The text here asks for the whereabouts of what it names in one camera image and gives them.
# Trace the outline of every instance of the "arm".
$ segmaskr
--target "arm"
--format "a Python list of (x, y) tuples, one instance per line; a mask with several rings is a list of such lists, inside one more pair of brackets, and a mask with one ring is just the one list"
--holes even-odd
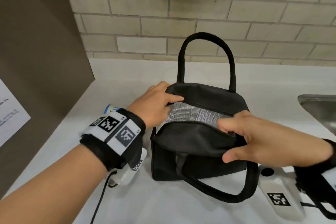
[(218, 127), (244, 136), (247, 143), (228, 150), (223, 155), (225, 163), (241, 159), (271, 167), (308, 167), (333, 154), (333, 147), (321, 138), (258, 118), (248, 111), (220, 119)]
[[(167, 103), (183, 100), (165, 93), (168, 86), (166, 82), (151, 86), (128, 107), (147, 128), (166, 119), (170, 111)], [(103, 163), (85, 146), (78, 145), (0, 201), (0, 223), (72, 223), (106, 173)]]

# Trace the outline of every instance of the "person's right hand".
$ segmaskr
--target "person's right hand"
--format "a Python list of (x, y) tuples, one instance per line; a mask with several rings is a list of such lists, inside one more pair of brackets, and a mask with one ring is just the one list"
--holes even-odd
[(331, 144), (321, 138), (258, 118), (248, 111), (218, 120), (218, 128), (243, 136), (247, 143), (228, 150), (222, 157), (225, 163), (240, 159), (271, 167), (308, 167), (333, 154)]

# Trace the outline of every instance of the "hand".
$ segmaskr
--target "hand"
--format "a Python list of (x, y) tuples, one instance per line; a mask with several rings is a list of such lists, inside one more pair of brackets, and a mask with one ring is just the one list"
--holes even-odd
[(243, 136), (247, 143), (228, 150), (222, 157), (225, 163), (241, 159), (271, 167), (308, 167), (327, 160), (333, 154), (328, 142), (258, 118), (248, 111), (218, 120), (218, 128)]
[(183, 101), (181, 96), (166, 93), (169, 85), (167, 82), (160, 82), (157, 86), (150, 86), (127, 110), (138, 115), (145, 122), (146, 128), (160, 125), (170, 111), (167, 104)]

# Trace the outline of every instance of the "person's left hand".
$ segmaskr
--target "person's left hand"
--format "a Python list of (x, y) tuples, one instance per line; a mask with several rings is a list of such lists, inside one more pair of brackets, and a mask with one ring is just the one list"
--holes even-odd
[(157, 86), (150, 86), (127, 110), (138, 115), (145, 122), (146, 128), (160, 125), (170, 111), (167, 104), (183, 101), (181, 96), (166, 93), (169, 85), (167, 82), (160, 82)]

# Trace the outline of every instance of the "forearm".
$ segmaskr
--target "forearm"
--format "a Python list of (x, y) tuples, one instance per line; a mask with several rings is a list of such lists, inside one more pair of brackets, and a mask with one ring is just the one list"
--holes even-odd
[(102, 162), (78, 145), (0, 201), (0, 223), (72, 223), (106, 173)]

